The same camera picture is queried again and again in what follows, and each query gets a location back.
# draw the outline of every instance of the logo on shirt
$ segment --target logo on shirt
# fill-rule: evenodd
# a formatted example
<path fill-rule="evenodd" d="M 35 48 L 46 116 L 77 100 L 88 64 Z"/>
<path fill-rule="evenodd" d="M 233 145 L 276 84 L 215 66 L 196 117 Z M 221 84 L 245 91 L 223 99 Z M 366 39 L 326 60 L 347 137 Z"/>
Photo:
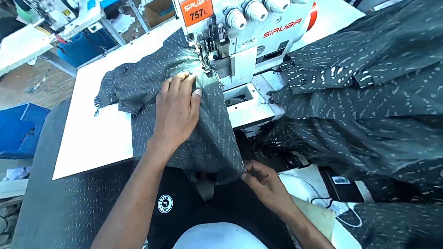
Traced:
<path fill-rule="evenodd" d="M 169 195 L 162 195 L 159 199 L 159 211 L 163 214 L 169 212 L 172 209 L 172 198 Z"/>

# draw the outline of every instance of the white cap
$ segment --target white cap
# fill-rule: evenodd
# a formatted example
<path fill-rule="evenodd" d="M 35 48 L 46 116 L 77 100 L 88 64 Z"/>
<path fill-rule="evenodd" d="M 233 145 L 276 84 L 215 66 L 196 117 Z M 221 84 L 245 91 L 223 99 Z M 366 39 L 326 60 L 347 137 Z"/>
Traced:
<path fill-rule="evenodd" d="M 247 24 L 245 16 L 237 8 L 229 11 L 228 16 L 226 17 L 226 23 L 231 28 L 235 28 L 237 30 L 244 30 Z"/>
<path fill-rule="evenodd" d="M 252 0 L 246 6 L 245 14 L 249 19 L 262 22 L 268 16 L 268 11 L 261 2 L 258 0 Z"/>
<path fill-rule="evenodd" d="M 271 12 L 283 13 L 289 8 L 291 2 L 289 0 L 265 0 L 264 5 Z"/>

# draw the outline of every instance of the person's left hand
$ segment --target person's left hand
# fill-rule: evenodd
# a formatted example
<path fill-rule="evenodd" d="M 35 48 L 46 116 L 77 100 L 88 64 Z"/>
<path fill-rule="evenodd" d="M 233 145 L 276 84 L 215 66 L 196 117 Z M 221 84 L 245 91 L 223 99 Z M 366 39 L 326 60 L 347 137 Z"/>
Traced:
<path fill-rule="evenodd" d="M 157 94 L 157 116 L 152 138 L 172 152 L 189 138 L 200 118 L 202 91 L 197 89 L 191 95 L 195 78 L 189 72 L 176 74 L 163 82 Z"/>

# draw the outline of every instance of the person's right hand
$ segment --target person's right hand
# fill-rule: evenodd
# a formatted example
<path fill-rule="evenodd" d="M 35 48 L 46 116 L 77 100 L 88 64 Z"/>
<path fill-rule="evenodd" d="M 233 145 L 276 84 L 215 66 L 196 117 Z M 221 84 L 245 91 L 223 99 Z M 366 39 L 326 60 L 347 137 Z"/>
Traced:
<path fill-rule="evenodd" d="M 284 219 L 297 209 L 274 169 L 255 160 L 245 161 L 245 166 L 248 173 L 242 174 L 241 178 L 271 211 Z"/>

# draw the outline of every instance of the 757l label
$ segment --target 757l label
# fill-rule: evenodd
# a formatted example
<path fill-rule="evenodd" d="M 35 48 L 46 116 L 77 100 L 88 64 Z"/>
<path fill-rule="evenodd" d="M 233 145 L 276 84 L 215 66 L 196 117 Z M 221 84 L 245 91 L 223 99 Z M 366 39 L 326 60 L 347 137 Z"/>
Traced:
<path fill-rule="evenodd" d="M 211 0 L 187 0 L 180 3 L 186 27 L 210 17 L 214 11 Z"/>

